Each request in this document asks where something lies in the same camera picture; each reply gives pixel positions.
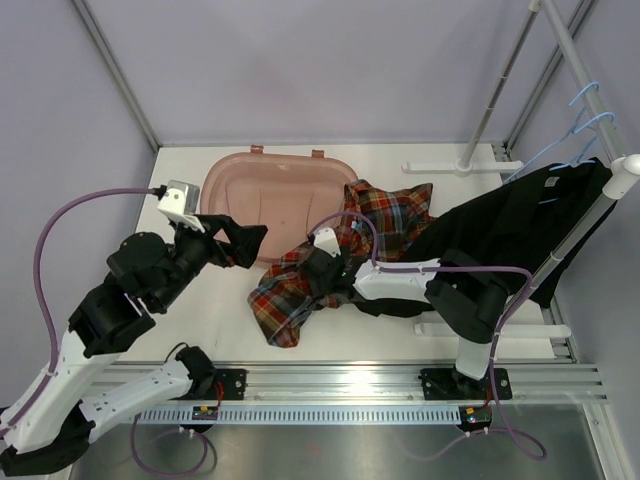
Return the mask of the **light blue wire hanger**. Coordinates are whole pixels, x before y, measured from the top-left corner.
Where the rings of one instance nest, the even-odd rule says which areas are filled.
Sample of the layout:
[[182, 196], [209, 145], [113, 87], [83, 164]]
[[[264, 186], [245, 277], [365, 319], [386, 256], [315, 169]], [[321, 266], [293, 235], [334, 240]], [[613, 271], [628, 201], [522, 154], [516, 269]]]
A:
[[[513, 151], [518, 155], [518, 159], [523, 161], [523, 165], [515, 173], [507, 175], [502, 183], [504, 185], [510, 184], [539, 168], [549, 166], [554, 162], [564, 163], [578, 154], [587, 141], [592, 138], [594, 134], [592, 130], [583, 130], [577, 136], [571, 136], [560, 145], [550, 149], [544, 156], [540, 156], [533, 162], [530, 161], [540, 150], [564, 135], [583, 107], [586, 108], [586, 111], [581, 119], [582, 123], [594, 117], [588, 113], [586, 95], [598, 93], [600, 89], [600, 83], [592, 81], [578, 91], [571, 100], [566, 99], [567, 103], [558, 107], [556, 112], [553, 112], [552, 109], [548, 112], [538, 112], [538, 118], [533, 119], [531, 124], [526, 127]], [[590, 158], [589, 154], [594, 152], [598, 142], [599, 140], [588, 151], [587, 158]]]

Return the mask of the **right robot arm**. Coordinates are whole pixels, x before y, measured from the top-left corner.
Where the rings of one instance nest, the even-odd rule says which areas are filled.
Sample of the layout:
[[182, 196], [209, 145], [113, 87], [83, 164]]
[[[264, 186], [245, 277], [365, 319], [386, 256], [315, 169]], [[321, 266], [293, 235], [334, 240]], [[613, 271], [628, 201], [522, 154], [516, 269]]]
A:
[[510, 295], [501, 276], [509, 267], [484, 266], [458, 250], [422, 262], [376, 263], [313, 247], [300, 268], [315, 296], [375, 307], [384, 315], [437, 312], [458, 337], [454, 388], [474, 397], [487, 387], [491, 342]]

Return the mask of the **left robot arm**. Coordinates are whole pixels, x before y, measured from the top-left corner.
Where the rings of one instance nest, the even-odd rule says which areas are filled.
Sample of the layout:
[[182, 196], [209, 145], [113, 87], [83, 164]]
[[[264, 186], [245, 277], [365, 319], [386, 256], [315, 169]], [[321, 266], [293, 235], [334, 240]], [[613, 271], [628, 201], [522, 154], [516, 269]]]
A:
[[249, 268], [256, 261], [266, 226], [240, 226], [226, 215], [199, 219], [200, 229], [176, 225], [171, 244], [143, 232], [125, 239], [108, 257], [109, 274], [69, 319], [47, 386], [9, 428], [1, 454], [5, 476], [59, 472], [118, 424], [166, 400], [202, 399], [216, 388], [212, 361], [191, 346], [134, 381], [100, 395], [87, 393], [206, 265]]

